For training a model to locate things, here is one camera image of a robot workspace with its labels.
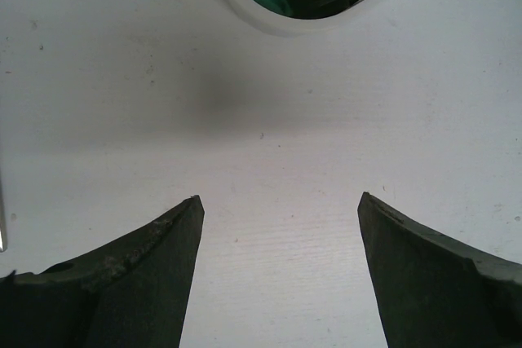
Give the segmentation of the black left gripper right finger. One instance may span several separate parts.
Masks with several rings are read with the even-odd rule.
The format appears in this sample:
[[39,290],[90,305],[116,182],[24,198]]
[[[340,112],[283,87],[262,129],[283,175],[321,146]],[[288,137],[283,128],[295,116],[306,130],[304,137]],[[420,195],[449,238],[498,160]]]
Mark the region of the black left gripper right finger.
[[407,217],[368,192],[357,209],[390,347],[519,347],[521,265]]

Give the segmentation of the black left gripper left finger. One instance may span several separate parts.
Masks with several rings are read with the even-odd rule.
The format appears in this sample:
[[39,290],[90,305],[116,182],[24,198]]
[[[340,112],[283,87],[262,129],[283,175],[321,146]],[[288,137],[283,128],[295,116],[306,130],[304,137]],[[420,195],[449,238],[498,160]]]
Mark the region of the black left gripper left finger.
[[45,271],[1,279],[3,347],[179,346],[204,208],[192,196]]

